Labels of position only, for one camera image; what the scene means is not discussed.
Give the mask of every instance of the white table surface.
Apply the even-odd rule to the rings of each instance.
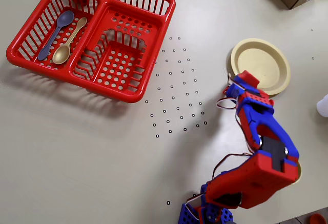
[[[165,52],[136,104],[7,62],[6,48],[39,1],[0,5],[1,223],[177,223],[181,204],[216,163],[247,150],[233,111],[217,110],[215,101],[231,49],[250,37],[275,44],[290,62],[275,117],[300,152],[303,176],[255,208],[233,210],[235,221],[276,223],[328,206],[328,119],[315,106],[328,93],[328,0],[291,11],[280,0],[176,0]],[[228,159],[220,170],[243,160]]]

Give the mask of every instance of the dish rack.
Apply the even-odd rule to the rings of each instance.
[[[128,103],[146,91],[172,14],[174,0],[41,0],[7,49],[14,65],[57,78]],[[37,56],[65,11],[75,14],[62,28],[48,57]],[[56,65],[52,56],[75,30],[87,24],[71,43],[68,61]]]

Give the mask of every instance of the plastic spoon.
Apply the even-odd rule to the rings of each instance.
[[[50,47],[52,45],[52,43],[54,42],[54,40],[56,39],[57,35],[59,34],[60,30],[65,27],[70,25],[74,20],[74,13],[73,11],[65,11],[64,13],[62,13],[58,19],[57,19],[57,28],[54,31],[54,33],[52,34],[50,40],[48,41],[48,43],[43,47],[43,49],[40,51],[37,59],[39,59],[40,61],[44,60],[49,52],[50,52]]]
[[[55,54],[53,55],[52,61],[54,64],[62,64],[67,61],[67,59],[70,57],[70,54],[71,54],[70,44],[73,41],[74,37],[79,32],[79,30],[86,25],[87,21],[88,20],[85,17],[83,17],[77,22],[76,28],[75,28],[74,32],[72,33],[72,35],[70,36],[70,38],[67,40],[67,42],[65,44],[60,46],[56,50]]]

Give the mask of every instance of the cream plate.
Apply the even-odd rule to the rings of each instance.
[[[239,42],[231,53],[231,66],[237,75],[247,70],[269,95],[282,92],[291,80],[291,69],[282,52],[269,42],[249,38]]]

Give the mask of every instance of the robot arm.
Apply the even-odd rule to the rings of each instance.
[[[236,116],[253,154],[203,185],[199,195],[182,205],[179,224],[226,224],[233,221],[228,209],[259,205],[298,179],[298,151],[274,119],[273,101],[257,89],[258,83],[244,71],[224,91],[236,103]]]

